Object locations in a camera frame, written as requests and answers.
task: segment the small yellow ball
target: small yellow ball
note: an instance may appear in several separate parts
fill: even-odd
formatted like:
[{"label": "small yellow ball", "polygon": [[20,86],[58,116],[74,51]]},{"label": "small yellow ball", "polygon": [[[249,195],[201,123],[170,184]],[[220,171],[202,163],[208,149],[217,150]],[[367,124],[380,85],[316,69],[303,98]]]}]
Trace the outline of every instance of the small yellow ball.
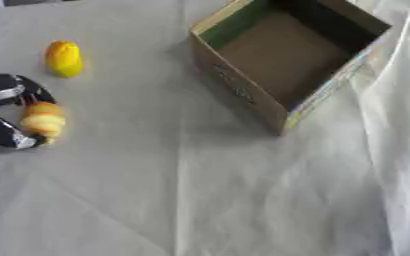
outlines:
[{"label": "small yellow ball", "polygon": [[45,55],[46,65],[56,75],[73,77],[82,72],[82,56],[74,42],[56,41],[52,43]]}]

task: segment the open cardboard box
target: open cardboard box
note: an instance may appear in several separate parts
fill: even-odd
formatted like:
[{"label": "open cardboard box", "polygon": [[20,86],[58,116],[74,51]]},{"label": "open cardboard box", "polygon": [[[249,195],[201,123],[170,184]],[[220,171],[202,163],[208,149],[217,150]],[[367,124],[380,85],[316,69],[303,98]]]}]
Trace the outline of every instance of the open cardboard box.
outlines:
[{"label": "open cardboard box", "polygon": [[191,32],[197,62],[281,133],[339,88],[389,28],[344,0],[236,0]]}]

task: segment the yellow ball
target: yellow ball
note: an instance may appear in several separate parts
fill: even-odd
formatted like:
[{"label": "yellow ball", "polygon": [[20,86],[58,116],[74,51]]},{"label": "yellow ball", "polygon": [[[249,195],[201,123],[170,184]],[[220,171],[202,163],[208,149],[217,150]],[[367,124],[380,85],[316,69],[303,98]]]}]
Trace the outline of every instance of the yellow ball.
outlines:
[{"label": "yellow ball", "polygon": [[45,62],[55,74],[72,77],[82,72],[82,56],[74,42],[56,41],[52,43],[45,55]]},{"label": "yellow ball", "polygon": [[62,108],[47,102],[38,102],[29,106],[21,121],[26,131],[45,136],[50,144],[60,136],[65,123],[65,113]]}]

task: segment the white tablecloth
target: white tablecloth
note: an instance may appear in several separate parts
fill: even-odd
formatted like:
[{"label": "white tablecloth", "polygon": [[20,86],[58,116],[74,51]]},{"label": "white tablecloth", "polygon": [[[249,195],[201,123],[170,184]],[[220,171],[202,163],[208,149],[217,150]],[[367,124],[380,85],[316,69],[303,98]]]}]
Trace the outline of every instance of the white tablecloth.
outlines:
[{"label": "white tablecloth", "polygon": [[[275,138],[191,62],[188,28],[224,4],[0,10],[0,72],[69,113],[52,148],[0,150],[0,256],[410,256],[410,29],[378,83],[366,69]],[[358,4],[394,38],[410,13],[410,0]],[[81,45],[82,75],[45,72],[60,39]]]}]

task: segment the black and silver object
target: black and silver object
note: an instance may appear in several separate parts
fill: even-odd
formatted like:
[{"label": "black and silver object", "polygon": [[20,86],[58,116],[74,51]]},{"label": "black and silver object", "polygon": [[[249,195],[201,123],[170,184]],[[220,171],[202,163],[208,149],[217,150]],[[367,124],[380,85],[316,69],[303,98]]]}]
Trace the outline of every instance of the black and silver object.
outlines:
[{"label": "black and silver object", "polygon": [[[43,101],[56,104],[51,94],[42,86],[24,76],[0,74],[0,106],[16,104],[29,106]],[[18,127],[0,117],[0,146],[27,149],[46,143],[40,134],[26,135]]]}]

